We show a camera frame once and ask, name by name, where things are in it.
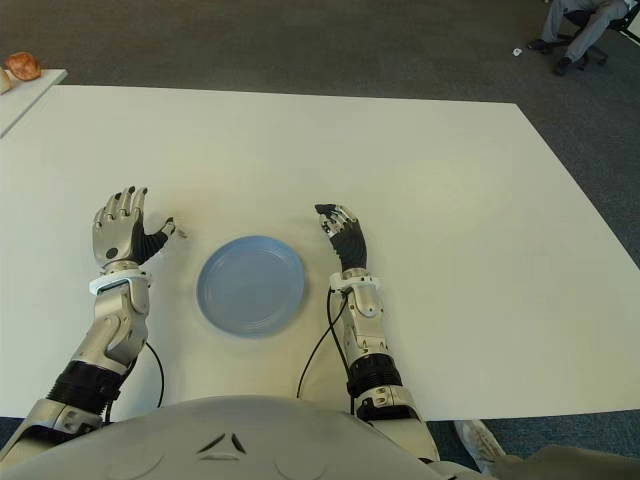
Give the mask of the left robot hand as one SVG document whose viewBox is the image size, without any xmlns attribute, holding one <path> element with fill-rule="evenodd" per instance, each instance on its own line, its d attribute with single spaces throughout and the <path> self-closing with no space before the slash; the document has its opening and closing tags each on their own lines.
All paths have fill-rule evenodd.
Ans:
<svg viewBox="0 0 640 480">
<path fill-rule="evenodd" d="M 145 231 L 144 202 L 147 193 L 146 187 L 128 187 L 112 195 L 96 213 L 92 228 L 93 254 L 103 271 L 122 262 L 143 265 L 175 233 L 172 217 L 155 233 Z"/>
</svg>

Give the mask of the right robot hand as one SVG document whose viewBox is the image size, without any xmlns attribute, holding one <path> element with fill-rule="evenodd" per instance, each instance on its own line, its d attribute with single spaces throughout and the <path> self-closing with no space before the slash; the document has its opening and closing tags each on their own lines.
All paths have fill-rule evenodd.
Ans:
<svg viewBox="0 0 640 480">
<path fill-rule="evenodd" d="M 336 252 L 342 271 L 367 267 L 367 246 L 357 217 L 339 204 L 316 204 L 320 227 Z"/>
</svg>

